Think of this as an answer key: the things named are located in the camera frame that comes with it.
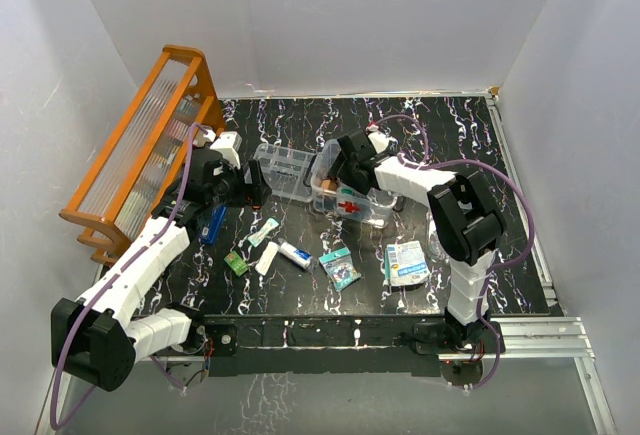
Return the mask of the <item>clear first aid box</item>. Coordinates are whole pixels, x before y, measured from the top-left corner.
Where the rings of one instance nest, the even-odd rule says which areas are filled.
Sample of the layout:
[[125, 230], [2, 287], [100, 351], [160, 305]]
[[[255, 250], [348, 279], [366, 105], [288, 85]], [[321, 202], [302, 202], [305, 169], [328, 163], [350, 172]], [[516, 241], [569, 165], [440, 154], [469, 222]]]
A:
[[343, 182], [331, 181], [328, 177], [329, 170], [339, 153], [337, 140], [331, 139], [316, 154], [308, 178], [311, 207], [319, 213], [384, 228], [394, 211], [397, 197], [377, 189], [371, 189], [367, 195], [362, 195]]

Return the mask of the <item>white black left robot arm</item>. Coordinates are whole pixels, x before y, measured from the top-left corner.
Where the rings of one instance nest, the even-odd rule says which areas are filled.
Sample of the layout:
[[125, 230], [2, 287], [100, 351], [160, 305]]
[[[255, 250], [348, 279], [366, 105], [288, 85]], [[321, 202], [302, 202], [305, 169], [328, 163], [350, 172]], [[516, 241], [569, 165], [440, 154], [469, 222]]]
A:
[[235, 166], [219, 150], [194, 149], [181, 176], [105, 276], [76, 299], [63, 298], [53, 307], [55, 374], [113, 391], [136, 363], [161, 350], [175, 345], [186, 354], [200, 351], [207, 331], [187, 312], [165, 308], [142, 319], [134, 313], [167, 267], [200, 237], [213, 211], [258, 209], [270, 193], [258, 160]]

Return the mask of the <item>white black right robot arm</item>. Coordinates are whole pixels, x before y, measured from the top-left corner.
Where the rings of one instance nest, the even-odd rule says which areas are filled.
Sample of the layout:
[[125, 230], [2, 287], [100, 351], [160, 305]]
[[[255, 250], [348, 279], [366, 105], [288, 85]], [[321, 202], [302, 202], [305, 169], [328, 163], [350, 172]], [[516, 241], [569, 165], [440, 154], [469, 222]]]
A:
[[379, 132], [357, 130], [337, 143], [340, 152], [331, 178], [363, 195], [373, 189], [387, 191], [429, 209], [450, 267], [440, 345], [466, 352], [488, 332], [499, 349], [501, 334], [490, 322], [487, 290], [506, 222], [483, 175], [410, 162]]

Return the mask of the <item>brown bottle orange cap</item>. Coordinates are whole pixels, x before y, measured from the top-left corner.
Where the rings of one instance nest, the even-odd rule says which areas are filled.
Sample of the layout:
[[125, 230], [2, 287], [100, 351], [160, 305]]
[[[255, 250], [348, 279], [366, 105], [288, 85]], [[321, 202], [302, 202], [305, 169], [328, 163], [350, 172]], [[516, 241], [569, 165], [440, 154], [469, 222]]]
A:
[[335, 196], [339, 188], [339, 182], [333, 179], [324, 179], [320, 184], [324, 196]]

